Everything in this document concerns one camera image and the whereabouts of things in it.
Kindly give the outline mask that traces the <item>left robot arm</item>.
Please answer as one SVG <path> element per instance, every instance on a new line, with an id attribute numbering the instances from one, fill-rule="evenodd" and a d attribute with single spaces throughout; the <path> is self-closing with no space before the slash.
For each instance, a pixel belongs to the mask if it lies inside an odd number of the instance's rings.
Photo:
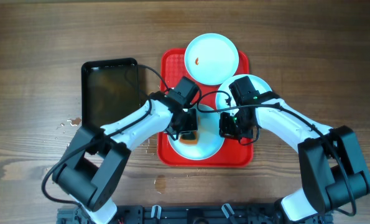
<path id="1" fill-rule="evenodd" d="M 92 223 L 109 223 L 118 211 L 111 196 L 129 156 L 152 135 L 178 134 L 190 100 L 151 98 L 138 110 L 99 129 L 80 128 L 49 177 Z"/>

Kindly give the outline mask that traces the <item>green orange sponge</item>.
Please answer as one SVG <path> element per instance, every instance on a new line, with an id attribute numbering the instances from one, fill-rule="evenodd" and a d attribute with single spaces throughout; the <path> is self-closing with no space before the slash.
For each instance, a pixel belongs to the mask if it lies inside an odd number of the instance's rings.
<path id="1" fill-rule="evenodd" d="M 196 145 L 198 143 L 198 133 L 196 131 L 192 131 L 181 134 L 179 141 L 186 145 Z"/>

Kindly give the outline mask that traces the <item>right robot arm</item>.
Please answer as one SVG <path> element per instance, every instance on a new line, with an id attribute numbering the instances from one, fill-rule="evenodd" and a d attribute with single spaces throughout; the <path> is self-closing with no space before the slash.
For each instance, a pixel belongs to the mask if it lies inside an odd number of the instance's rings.
<path id="1" fill-rule="evenodd" d="M 239 139 L 251 128 L 266 129 L 298 154 L 302 187 L 276 201 L 274 223 L 300 223 L 333 211 L 356 215 L 356 199 L 370 194 L 370 173 L 354 131 L 307 118 L 282 98 L 252 96 L 234 107 L 217 107 L 223 134 Z"/>

